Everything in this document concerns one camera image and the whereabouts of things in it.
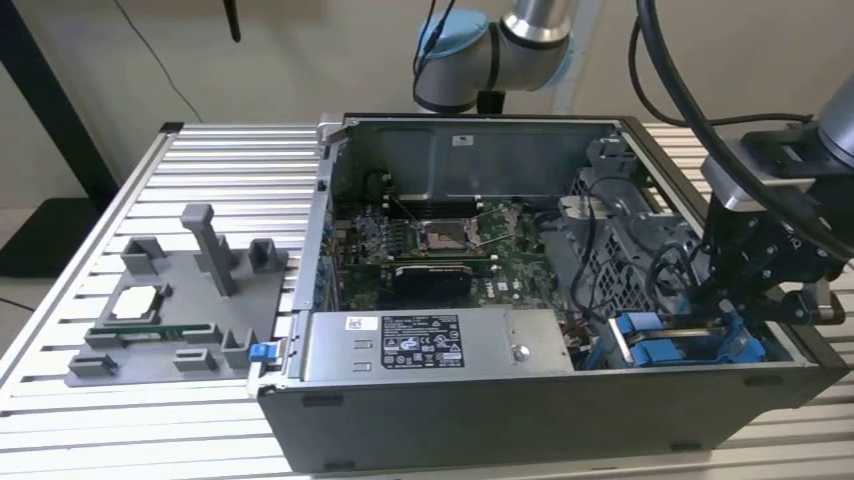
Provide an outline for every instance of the floor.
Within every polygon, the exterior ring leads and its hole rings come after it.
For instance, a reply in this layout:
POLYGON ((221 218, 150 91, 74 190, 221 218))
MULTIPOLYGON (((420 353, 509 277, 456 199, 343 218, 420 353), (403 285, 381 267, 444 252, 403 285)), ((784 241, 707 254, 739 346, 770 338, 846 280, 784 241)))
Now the floor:
MULTIPOLYGON (((21 226, 33 208, 0 209, 0 247, 21 226)), ((48 293, 54 279, 0 277, 0 297, 36 308, 48 293)), ((17 332, 29 319, 30 312, 0 302, 0 355, 5 353, 17 332)))

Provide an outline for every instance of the black pole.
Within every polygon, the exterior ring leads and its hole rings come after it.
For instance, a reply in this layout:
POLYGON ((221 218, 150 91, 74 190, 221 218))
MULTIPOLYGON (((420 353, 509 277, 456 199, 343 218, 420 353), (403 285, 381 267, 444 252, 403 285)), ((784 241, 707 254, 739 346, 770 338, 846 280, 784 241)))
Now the black pole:
POLYGON ((116 181, 12 0, 0 0, 0 61, 92 205, 104 212, 116 196, 116 181))

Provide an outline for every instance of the black stand base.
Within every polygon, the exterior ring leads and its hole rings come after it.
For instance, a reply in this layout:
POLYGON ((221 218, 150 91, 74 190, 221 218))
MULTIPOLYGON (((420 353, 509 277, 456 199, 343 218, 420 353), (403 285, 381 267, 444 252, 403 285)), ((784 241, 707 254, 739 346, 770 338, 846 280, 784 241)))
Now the black stand base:
POLYGON ((0 276, 58 276, 98 217, 85 198, 45 200, 0 250, 0 276))

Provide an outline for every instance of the white wall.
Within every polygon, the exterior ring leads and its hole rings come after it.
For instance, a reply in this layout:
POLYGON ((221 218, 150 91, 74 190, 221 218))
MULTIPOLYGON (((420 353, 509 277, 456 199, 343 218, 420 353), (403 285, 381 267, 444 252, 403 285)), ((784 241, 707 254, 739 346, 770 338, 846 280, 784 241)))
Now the white wall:
MULTIPOLYGON (((411 58, 427 0, 121 0, 205 122, 316 121, 412 111, 411 58)), ((509 0, 460 0, 496 18, 509 0)), ((648 118, 629 89, 632 0, 603 0, 573 113, 648 118)), ((811 112, 854 67, 854 0, 660 0, 664 33, 710 115, 811 112)), ((113 170, 126 175, 165 121, 192 121, 112 0, 18 0, 21 15, 113 170)), ((667 102, 648 62, 650 95, 667 102)), ((551 92, 508 96, 545 113, 551 92)))
MULTIPOLYGON (((205 122, 316 122, 411 112, 411 60, 428 1, 241 0, 243 42, 219 0, 122 0, 205 122)), ((460 0, 496 18, 509 2, 460 0)), ((16 2, 104 156, 126 175, 164 121, 193 116, 110 0, 16 2)), ((509 96, 547 112, 551 93, 509 96)))
POLYGON ((0 208, 30 208, 50 197, 84 196, 2 66, 0 111, 0 208))
MULTIPOLYGON (((854 71, 851 0, 659 0, 658 4, 674 62, 710 116, 814 113, 854 71)), ((628 113, 651 119, 628 82, 625 51, 633 18, 633 1, 604 1, 576 91, 576 113, 628 113)), ((676 115, 640 45, 648 96, 676 115)))

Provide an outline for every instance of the blue latch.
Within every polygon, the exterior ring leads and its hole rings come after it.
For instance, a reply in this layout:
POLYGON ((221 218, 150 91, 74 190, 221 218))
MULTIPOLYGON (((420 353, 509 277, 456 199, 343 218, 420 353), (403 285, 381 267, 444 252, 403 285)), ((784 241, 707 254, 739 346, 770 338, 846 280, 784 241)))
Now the blue latch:
POLYGON ((279 343, 256 343, 249 347, 249 362, 271 363, 279 357, 279 343))

